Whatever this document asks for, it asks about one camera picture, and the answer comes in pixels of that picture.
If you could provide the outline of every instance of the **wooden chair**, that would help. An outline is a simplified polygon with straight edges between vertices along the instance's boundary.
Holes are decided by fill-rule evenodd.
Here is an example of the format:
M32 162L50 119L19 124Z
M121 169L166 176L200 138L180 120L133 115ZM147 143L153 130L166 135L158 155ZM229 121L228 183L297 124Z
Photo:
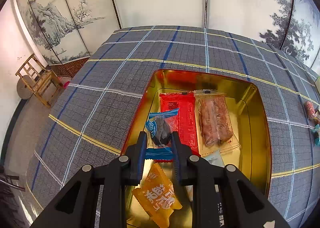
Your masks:
M44 71L42 74L40 74L33 66L30 64L30 60L33 59ZM28 76L30 76L32 84L29 84L21 75L21 71L24 69L24 71L27 73ZM63 88L63 84L58 79L57 75L54 73L53 70L47 70L35 57L35 54L31 54L30 57L22 64L22 66L19 68L19 70L16 73L16 76L19 76L24 84L27 86L27 88L33 92L33 94L48 108L51 107L51 101L54 95L58 93L60 89ZM44 92L47 90L47 88L50 86L50 84L53 83L56 87L56 91L54 94L52 94L50 100L45 100L42 96Z

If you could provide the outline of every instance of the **small package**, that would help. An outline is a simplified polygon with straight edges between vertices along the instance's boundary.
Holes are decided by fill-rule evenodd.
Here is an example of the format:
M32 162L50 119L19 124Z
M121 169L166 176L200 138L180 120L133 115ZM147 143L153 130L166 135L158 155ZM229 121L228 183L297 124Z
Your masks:
M211 165L224 167L224 163L223 163L222 157L220 155L220 150L217 150L216 152L205 156L204 159L207 160ZM192 202L193 201L193 186L192 185L186 186L186 191L187 191L187 194L189 197L189 201Z
M316 124L320 124L320 113L317 110L317 112L315 113L315 116L313 117L313 120Z
M225 97L211 95L199 100L203 142L206 146L221 145L233 136Z
M143 209L160 227L169 227L169 217L182 205L176 198L172 182L164 174L159 164L153 164L144 184L132 191Z
M315 139L315 145L320 146L320 126L317 124L314 129L311 130L313 138Z
M211 146L207 146L206 142L204 141L204 135L202 133L201 128L201 114L200 114L200 107L201 107L201 101L203 100L212 100L214 96L223 96L221 93L217 93L216 91L212 90L197 90L194 92L195 95L195 116L196 116L196 124L197 126L197 137L198 137L198 149L199 154L201 157L205 157L207 155L210 155L211 153L220 150L221 154L225 154L226 152L229 152L231 150L237 150L240 151L240 143L237 139L237 133L233 133L231 138L229 138L225 142L217 141L216 143L213 143ZM228 120L228 124L230 124L230 128L232 130L232 121L236 122L236 115L234 113L228 112L228 115L226 117Z
M310 120L313 119L316 116L316 112L315 112L315 109L313 108L312 102L306 101L304 103L304 107L306 109L308 119L310 119Z
M145 124L148 130L148 142L146 159L155 159L158 161L171 161L171 132L175 130L178 123L179 108L165 112L149 113Z
M161 93L161 111L179 108L173 130L179 133L182 144L190 146L193 154L199 155L193 92Z

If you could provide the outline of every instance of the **candy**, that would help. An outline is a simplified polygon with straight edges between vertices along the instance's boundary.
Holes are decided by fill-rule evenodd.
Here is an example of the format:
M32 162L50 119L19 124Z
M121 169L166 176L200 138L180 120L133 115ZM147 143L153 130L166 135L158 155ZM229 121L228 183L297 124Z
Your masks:
M151 166L143 185L132 193L160 228L169 227L173 210L182 208L174 194L172 182L157 163Z

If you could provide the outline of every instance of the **plaid tablecloth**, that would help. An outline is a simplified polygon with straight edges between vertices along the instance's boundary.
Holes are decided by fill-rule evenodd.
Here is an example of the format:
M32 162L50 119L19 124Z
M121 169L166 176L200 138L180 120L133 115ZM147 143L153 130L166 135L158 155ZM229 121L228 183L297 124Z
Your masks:
M259 88L272 147L268 198L291 227L299 227L320 192L320 147L303 107L307 100L320 103L318 75L269 45L198 27L121 29L84 64L52 108L28 167L27 185L39 204L45 207L84 164L104 165L119 155L159 68L221 74Z

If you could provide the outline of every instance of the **screw head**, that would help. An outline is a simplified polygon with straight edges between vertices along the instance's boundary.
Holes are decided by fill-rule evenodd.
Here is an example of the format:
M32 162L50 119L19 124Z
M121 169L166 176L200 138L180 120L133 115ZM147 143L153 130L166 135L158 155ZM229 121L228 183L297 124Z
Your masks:
M230 165L227 165L227 170L229 172L234 172L234 171L236 171L236 167L234 165L230 164Z
M122 155L121 157L119 157L119 161L120 162L127 162L128 161L128 157L126 155Z
M198 157L197 155L191 155L191 156L189 157L189 159L190 159L192 162L197 162L197 161L199 161L199 157Z
M88 171L90 171L91 170L91 166L90 165L84 165L83 167L82 167L82 171L84 171L84 172L88 172Z

